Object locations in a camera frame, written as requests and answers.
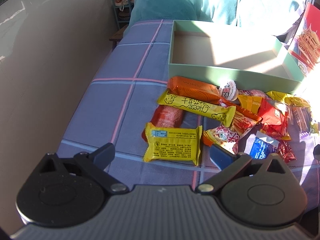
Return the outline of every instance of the wooden stool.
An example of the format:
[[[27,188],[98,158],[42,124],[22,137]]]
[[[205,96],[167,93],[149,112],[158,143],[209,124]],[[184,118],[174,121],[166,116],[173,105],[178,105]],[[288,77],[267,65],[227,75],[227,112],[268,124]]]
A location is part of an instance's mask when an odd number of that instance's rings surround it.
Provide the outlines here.
[[[117,31],[115,34],[112,35],[112,37],[109,39],[109,41],[112,41],[112,51],[116,48],[117,43],[122,40],[123,38],[123,32],[128,27],[128,24],[124,27],[122,27],[119,31]]]

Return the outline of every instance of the metal screw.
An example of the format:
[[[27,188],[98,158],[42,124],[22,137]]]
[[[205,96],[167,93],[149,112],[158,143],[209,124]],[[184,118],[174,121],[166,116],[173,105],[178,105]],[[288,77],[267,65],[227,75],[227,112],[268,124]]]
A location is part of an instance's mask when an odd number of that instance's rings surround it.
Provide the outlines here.
[[[116,183],[111,185],[111,190],[113,192],[121,192],[121,191],[125,191],[127,189],[126,185],[123,185],[122,183]]]
[[[201,184],[198,186],[198,190],[201,192],[211,192],[214,190],[214,186],[210,185],[210,184]]]

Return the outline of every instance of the bed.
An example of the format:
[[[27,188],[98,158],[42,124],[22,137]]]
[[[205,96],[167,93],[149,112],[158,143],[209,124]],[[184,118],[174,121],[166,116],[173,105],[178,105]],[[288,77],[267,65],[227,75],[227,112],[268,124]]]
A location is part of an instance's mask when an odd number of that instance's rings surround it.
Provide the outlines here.
[[[92,152],[107,142],[116,146],[116,157],[105,171],[129,188],[135,184],[187,184],[195,188],[219,169],[210,161],[209,148],[202,145],[201,164],[152,161],[142,157],[147,143],[141,138],[146,122],[157,107],[156,100],[168,80],[168,51],[172,20],[137,22],[103,63],[75,111],[57,151],[72,157]],[[204,129],[218,124],[208,118],[186,113],[182,127]],[[319,205],[319,168],[313,148],[319,139],[299,140],[297,124],[289,124],[290,145],[297,160],[289,167],[308,196],[308,210]],[[239,150],[251,148],[256,130],[242,139]]]

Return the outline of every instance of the pile of snacks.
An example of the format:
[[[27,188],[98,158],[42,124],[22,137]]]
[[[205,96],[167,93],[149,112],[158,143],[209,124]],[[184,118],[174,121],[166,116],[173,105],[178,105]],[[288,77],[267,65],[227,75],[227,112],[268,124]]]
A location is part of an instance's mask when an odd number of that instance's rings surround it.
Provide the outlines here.
[[[142,138],[149,145],[143,158],[145,162],[185,160],[198,165],[200,140],[209,147],[218,144],[236,154],[239,141],[261,124],[250,156],[263,159],[270,153],[278,153],[288,163],[296,159],[288,143],[291,140],[288,120],[291,124],[296,120],[300,138],[318,133],[317,122],[306,100],[278,91],[238,90],[234,81],[217,88],[176,76],[168,81],[167,90],[157,103],[158,108],[142,132]],[[215,119],[220,125],[205,131],[202,126],[179,128],[185,111]]]

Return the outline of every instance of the yellow snack package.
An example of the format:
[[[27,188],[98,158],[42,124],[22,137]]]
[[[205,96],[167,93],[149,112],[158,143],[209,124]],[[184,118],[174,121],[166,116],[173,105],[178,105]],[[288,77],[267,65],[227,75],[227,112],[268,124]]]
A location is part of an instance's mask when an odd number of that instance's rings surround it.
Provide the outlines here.
[[[155,127],[146,124],[148,149],[143,161],[193,161],[198,166],[202,126],[196,129]]]
[[[304,100],[303,98],[295,97],[290,94],[286,94],[283,92],[278,92],[278,91],[269,91],[266,93],[271,99],[286,103],[289,106],[298,106],[298,107],[309,107],[308,101]]]
[[[230,126],[232,119],[235,116],[235,106],[216,106],[196,99],[170,94],[169,91],[170,90],[167,89],[158,98],[157,102],[159,105],[172,106],[175,108],[189,111],[194,114],[203,115],[222,122],[222,124],[226,127]]]
[[[241,107],[249,110],[251,113],[257,114],[261,105],[262,97],[238,95]]]

